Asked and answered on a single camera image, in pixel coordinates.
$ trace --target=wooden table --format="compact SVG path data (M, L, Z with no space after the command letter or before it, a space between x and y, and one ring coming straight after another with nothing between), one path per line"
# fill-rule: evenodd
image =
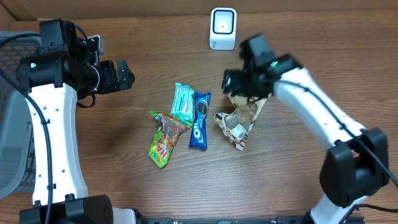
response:
M398 10L239 14L237 43L265 32L278 54L290 52L352 117L389 136L390 168L398 175ZM241 68L238 50L209 50L209 16L74 21L106 40L103 60L126 59L136 75L131 90L98 96L77 109L80 165L90 195L106 194L116 207L148 217L265 218L303 215L322 195L318 176L325 152L287 107L271 98L243 152L213 121L231 112L221 93L223 71ZM15 22L13 30L38 30ZM175 82L211 91L208 150L189 149L181 135L165 169L148 156L156 122L149 111L169 112ZM398 207L388 185L367 203ZM0 221L18 221L30 194L0 201ZM368 223L397 223L398 216L363 209Z

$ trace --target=white square device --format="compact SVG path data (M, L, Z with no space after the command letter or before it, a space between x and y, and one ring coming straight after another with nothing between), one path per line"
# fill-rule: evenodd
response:
M233 8L217 7L211 12L210 48L233 50L236 38L236 11Z

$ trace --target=green light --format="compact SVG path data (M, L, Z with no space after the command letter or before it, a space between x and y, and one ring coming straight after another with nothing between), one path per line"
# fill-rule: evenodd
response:
M278 62L276 62L276 61L275 61L275 62L272 62L272 63L271 63L271 67L274 68L275 66L277 66L277 64L278 64Z

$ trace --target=dark blue snack bar wrapper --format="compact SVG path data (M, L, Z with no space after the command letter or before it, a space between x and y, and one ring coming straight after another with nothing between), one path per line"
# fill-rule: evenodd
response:
M209 110L211 93L195 92L195 122L192 126L191 141L189 147L198 147L199 149L207 149L206 137L206 118Z

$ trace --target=brown wall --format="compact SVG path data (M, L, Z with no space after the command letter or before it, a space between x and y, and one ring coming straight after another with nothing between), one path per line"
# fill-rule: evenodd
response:
M13 21L15 21L14 18L0 4L0 30L9 30Z
M310 11L398 7L396 0L0 0L18 20L209 14L214 7L237 12Z

